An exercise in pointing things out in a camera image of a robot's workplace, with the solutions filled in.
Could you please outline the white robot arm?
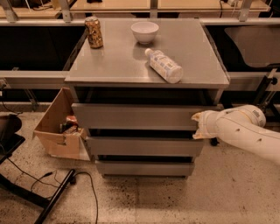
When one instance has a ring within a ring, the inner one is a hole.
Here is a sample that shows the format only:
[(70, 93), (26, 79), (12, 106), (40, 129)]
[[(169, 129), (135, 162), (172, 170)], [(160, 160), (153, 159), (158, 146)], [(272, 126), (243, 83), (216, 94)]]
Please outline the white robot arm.
[(198, 123), (194, 139), (218, 137), (227, 144), (280, 164), (280, 133), (264, 128), (266, 118), (258, 107), (205, 110), (192, 115), (192, 120)]

